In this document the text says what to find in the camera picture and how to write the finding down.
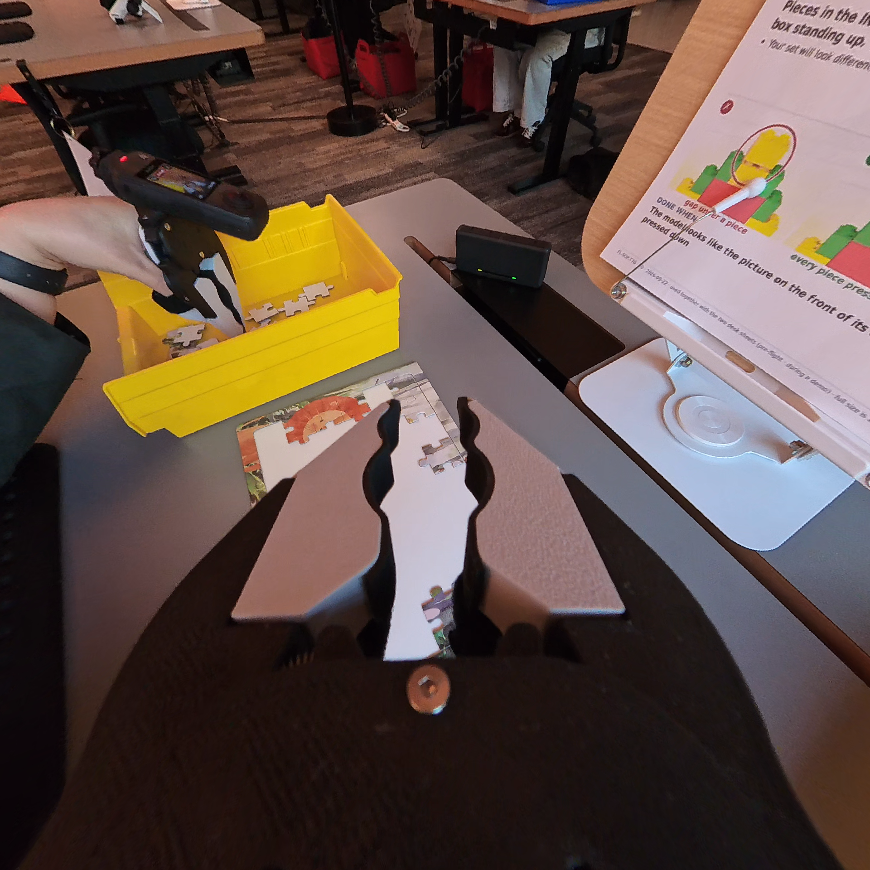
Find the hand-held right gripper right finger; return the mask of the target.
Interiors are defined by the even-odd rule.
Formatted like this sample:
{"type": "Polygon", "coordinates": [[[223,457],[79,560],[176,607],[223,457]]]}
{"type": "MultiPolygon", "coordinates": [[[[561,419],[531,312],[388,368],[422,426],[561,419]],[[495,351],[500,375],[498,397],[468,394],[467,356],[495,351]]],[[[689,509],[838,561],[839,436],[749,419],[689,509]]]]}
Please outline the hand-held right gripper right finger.
{"type": "Polygon", "coordinates": [[[559,467],[479,401],[458,402],[469,519],[458,606],[495,626],[623,614],[559,467]]]}

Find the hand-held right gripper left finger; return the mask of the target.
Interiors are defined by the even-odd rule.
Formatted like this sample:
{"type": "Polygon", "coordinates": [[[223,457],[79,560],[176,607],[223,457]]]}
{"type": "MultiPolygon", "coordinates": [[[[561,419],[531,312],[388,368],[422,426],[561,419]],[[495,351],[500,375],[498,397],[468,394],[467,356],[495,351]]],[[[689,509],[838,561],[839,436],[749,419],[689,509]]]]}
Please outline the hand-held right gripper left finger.
{"type": "Polygon", "coordinates": [[[235,604],[235,621],[389,632],[396,572],[381,505],[394,482],[399,418],[397,400],[377,406],[299,472],[235,604]]]}

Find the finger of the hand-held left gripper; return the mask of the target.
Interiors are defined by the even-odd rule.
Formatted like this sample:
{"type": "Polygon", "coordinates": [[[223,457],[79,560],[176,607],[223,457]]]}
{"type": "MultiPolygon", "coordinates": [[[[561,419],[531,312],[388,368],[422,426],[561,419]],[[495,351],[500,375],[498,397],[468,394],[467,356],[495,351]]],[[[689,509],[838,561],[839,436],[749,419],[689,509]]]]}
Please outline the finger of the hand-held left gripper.
{"type": "Polygon", "coordinates": [[[214,317],[208,320],[219,321],[230,315],[221,297],[223,290],[230,290],[230,272],[222,256],[210,256],[201,262],[194,286],[214,312],[214,317]]]}
{"type": "Polygon", "coordinates": [[[226,335],[241,335],[245,332],[242,305],[232,268],[227,264],[223,252],[217,254],[217,283],[220,285],[217,293],[222,305],[218,329],[226,335]]]}

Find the pile of puzzle pieces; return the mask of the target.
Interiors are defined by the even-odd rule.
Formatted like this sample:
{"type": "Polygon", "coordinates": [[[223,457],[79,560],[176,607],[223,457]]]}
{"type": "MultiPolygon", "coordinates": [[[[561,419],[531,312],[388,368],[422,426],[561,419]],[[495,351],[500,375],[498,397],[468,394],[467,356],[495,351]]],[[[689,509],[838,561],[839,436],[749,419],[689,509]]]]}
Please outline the pile of puzzle pieces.
{"type": "MultiPolygon", "coordinates": [[[[248,310],[245,317],[246,332],[255,332],[270,324],[292,318],[310,310],[319,300],[329,300],[333,284],[325,281],[303,286],[297,297],[277,306],[267,302],[248,310]]],[[[169,347],[169,358],[179,358],[212,347],[226,340],[226,336],[212,325],[194,323],[183,325],[166,333],[163,343],[169,347]]]]}

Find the yellow plastic bin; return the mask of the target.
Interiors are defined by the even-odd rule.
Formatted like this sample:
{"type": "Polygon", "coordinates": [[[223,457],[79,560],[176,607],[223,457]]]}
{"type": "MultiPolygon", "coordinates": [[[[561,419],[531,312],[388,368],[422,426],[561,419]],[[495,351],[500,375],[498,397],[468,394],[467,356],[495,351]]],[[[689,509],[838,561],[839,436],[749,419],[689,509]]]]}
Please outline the yellow plastic bin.
{"type": "Polygon", "coordinates": [[[125,375],[103,390],[141,435],[183,437],[399,346],[401,275],[332,196],[271,211],[254,242],[220,235],[235,274],[245,334],[171,358],[166,335],[188,322],[148,287],[100,273],[116,309],[125,375]]]}

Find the puzzle frame tray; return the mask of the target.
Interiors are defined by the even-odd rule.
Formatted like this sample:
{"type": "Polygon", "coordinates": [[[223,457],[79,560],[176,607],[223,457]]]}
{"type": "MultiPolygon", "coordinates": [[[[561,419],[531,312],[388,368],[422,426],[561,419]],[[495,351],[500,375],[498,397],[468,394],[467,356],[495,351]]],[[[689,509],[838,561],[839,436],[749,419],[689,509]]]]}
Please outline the puzzle frame tray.
{"type": "MultiPolygon", "coordinates": [[[[397,378],[409,375],[427,377],[417,363],[411,362],[239,425],[237,440],[251,504],[255,506],[283,479],[296,477],[358,423],[329,422],[325,429],[312,434],[307,443],[289,444],[285,425],[297,411],[317,399],[336,396],[355,397],[374,409],[389,399],[397,400],[393,397],[393,384],[397,378]]],[[[439,402],[447,410],[441,399],[439,402]]],[[[434,585],[453,587],[462,568],[468,519],[476,501],[464,483],[465,463],[457,467],[448,465],[439,474],[418,464],[422,445],[445,437],[460,444],[459,428],[451,414],[446,423],[447,428],[438,419],[408,425],[402,413],[399,421],[397,448],[391,456],[394,486],[384,502],[397,580],[386,643],[388,660],[451,657],[449,635],[444,638],[432,633],[422,603],[429,599],[434,585]]]]}

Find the light background desk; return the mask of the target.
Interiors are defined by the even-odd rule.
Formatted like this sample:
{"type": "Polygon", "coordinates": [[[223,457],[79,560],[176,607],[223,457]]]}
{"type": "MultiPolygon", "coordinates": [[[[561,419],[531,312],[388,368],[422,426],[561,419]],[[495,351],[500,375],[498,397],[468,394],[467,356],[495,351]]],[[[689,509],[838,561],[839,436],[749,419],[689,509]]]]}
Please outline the light background desk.
{"type": "Polygon", "coordinates": [[[218,51],[251,48],[265,41],[259,26],[221,5],[195,10],[206,26],[192,29],[162,2],[152,3],[163,22],[151,16],[116,25],[97,1],[30,1],[26,22],[33,38],[1,47],[1,83],[22,82],[16,61],[25,60],[36,79],[100,71],[218,51]]]}

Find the wooden background desk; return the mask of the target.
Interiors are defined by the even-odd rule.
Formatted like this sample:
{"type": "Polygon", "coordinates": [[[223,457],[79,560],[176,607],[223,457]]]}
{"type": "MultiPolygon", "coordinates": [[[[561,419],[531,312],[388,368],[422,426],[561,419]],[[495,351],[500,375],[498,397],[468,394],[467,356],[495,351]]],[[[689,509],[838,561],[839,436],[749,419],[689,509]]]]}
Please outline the wooden background desk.
{"type": "Polygon", "coordinates": [[[527,26],[556,24],[609,12],[630,10],[655,1],[603,1],[547,5],[538,1],[445,1],[484,19],[503,19],[527,26]]]}

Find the person's left hand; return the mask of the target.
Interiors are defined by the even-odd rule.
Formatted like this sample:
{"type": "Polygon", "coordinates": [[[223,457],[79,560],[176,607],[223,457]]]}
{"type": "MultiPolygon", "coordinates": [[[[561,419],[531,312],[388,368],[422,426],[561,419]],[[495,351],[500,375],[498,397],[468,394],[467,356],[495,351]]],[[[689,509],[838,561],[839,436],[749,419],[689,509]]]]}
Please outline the person's left hand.
{"type": "Polygon", "coordinates": [[[1,209],[1,250],[36,266],[72,265],[171,292],[139,236],[136,209],[114,197],[44,198],[1,209]]]}

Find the purple puzzle piece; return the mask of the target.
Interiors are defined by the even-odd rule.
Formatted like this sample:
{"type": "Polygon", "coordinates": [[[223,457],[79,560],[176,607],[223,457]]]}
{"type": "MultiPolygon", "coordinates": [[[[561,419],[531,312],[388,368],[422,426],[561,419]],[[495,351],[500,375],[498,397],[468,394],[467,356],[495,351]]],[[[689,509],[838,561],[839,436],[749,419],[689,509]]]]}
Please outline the purple puzzle piece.
{"type": "Polygon", "coordinates": [[[434,585],[429,599],[422,603],[423,615],[436,636],[447,638],[454,627],[452,593],[451,586],[434,585]]]}

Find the black wristband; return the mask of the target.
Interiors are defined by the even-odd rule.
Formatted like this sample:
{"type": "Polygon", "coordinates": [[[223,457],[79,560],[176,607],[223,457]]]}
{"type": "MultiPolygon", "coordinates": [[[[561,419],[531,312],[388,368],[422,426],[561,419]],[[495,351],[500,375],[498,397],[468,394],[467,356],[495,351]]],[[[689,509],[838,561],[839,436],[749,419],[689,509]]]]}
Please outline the black wristband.
{"type": "Polygon", "coordinates": [[[19,257],[0,253],[1,279],[16,286],[57,297],[66,292],[68,272],[31,264],[19,257]]]}

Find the white hanging tag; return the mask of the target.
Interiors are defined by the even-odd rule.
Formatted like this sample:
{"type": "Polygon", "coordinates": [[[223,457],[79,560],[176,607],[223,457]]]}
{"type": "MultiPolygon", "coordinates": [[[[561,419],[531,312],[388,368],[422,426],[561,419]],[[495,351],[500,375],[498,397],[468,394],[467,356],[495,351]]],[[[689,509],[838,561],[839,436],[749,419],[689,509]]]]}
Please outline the white hanging tag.
{"type": "Polygon", "coordinates": [[[25,100],[45,129],[77,192],[88,195],[85,183],[94,179],[91,153],[79,146],[71,125],[61,114],[54,97],[33,76],[26,61],[16,60],[16,68],[24,81],[13,84],[14,90],[25,100]]]}

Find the black office chair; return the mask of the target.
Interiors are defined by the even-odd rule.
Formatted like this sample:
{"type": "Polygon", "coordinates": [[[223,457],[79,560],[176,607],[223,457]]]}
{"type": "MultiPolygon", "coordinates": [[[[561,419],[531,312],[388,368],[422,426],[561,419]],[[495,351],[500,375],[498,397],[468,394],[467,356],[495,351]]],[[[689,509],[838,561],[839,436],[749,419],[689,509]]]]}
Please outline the black office chair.
{"type": "Polygon", "coordinates": [[[601,136],[597,127],[597,120],[593,107],[587,103],[578,101],[576,97],[577,85],[581,75],[587,71],[600,71],[608,62],[613,49],[613,30],[611,25],[576,31],[572,35],[571,49],[571,118],[580,125],[586,127],[591,133],[590,145],[597,147],[601,144],[601,136]]]}
{"type": "Polygon", "coordinates": [[[115,92],[66,84],[54,84],[53,89],[71,101],[67,122],[88,149],[141,150],[208,178],[238,187],[247,184],[236,165],[206,167],[203,140],[190,118],[179,113],[182,95],[173,83],[115,92]]]}

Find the black pole stand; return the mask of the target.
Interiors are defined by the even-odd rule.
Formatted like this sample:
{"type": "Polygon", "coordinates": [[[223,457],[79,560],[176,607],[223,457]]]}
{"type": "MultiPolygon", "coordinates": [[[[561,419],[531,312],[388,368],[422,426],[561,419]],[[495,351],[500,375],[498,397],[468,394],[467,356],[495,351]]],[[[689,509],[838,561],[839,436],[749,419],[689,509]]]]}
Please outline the black pole stand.
{"type": "Polygon", "coordinates": [[[344,98],[343,106],[327,112],[328,129],[337,136],[364,136],[377,129],[377,110],[369,105],[361,105],[358,108],[354,106],[349,67],[335,3],[334,1],[323,1],[323,6],[332,27],[344,98]]]}

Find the red bag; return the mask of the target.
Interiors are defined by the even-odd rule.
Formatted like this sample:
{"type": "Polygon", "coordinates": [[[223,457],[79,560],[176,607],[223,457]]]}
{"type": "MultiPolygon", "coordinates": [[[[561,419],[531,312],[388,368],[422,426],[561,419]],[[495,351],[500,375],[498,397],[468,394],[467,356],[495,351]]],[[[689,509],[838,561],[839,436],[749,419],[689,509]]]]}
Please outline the red bag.
{"type": "Polygon", "coordinates": [[[463,106],[475,112],[493,108],[493,48],[488,44],[468,46],[463,60],[463,106]]]}
{"type": "Polygon", "coordinates": [[[380,45],[358,40],[355,62],[362,91],[384,98],[417,91],[416,61],[407,34],[380,45]]]}
{"type": "Polygon", "coordinates": [[[302,34],[302,44],[310,71],[323,80],[340,76],[338,52],[332,34],[317,38],[302,34]]]}

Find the black charger box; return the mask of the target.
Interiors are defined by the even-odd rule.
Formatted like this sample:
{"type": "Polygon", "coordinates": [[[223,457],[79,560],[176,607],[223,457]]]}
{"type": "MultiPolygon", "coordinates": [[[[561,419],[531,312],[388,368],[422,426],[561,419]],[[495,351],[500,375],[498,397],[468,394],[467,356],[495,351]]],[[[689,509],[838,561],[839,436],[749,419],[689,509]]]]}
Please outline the black charger box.
{"type": "Polygon", "coordinates": [[[459,272],[534,289],[545,281],[551,254],[548,242],[461,224],[455,245],[459,272]]]}

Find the printed instruction sheet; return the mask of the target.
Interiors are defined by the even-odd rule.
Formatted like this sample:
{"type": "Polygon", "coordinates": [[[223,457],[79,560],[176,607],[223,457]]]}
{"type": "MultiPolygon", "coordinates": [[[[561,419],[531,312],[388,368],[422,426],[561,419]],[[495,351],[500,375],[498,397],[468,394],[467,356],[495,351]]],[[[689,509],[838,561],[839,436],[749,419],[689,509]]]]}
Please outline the printed instruction sheet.
{"type": "Polygon", "coordinates": [[[603,258],[868,439],[868,2],[766,2],[603,258]]]}

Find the black bag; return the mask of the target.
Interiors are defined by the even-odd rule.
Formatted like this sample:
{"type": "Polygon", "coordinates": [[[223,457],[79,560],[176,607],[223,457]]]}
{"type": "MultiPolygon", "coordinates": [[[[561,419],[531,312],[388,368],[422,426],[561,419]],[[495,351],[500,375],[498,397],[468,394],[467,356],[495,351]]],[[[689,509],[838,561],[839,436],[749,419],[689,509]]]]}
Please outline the black bag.
{"type": "Polygon", "coordinates": [[[570,158],[565,178],[572,190],[594,201],[618,159],[617,151],[602,146],[593,147],[570,158]]]}

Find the metal page holder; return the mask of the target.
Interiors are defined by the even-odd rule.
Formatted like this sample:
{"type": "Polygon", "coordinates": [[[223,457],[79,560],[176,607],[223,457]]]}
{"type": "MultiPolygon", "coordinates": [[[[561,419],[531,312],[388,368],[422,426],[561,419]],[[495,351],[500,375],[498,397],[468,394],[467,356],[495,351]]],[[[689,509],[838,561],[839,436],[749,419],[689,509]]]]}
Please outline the metal page holder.
{"type": "Polygon", "coordinates": [[[612,299],[620,301],[623,299],[627,293],[627,281],[629,277],[631,277],[635,272],[641,269],[646,263],[652,259],[653,256],[658,254],[664,248],[666,248],[672,241],[680,239],[680,237],[688,231],[689,228],[693,227],[696,223],[701,223],[705,219],[709,218],[712,215],[719,215],[719,213],[724,212],[738,203],[741,203],[748,198],[754,198],[759,196],[767,187],[767,180],[764,178],[755,178],[751,180],[748,184],[739,188],[736,192],[732,193],[730,196],[724,198],[718,203],[712,205],[702,215],[697,216],[692,220],[691,223],[688,223],[684,228],[679,230],[676,234],[672,234],[669,239],[660,245],[655,251],[647,255],[643,260],[636,264],[629,272],[627,272],[613,287],[609,290],[609,295],[612,299]]]}

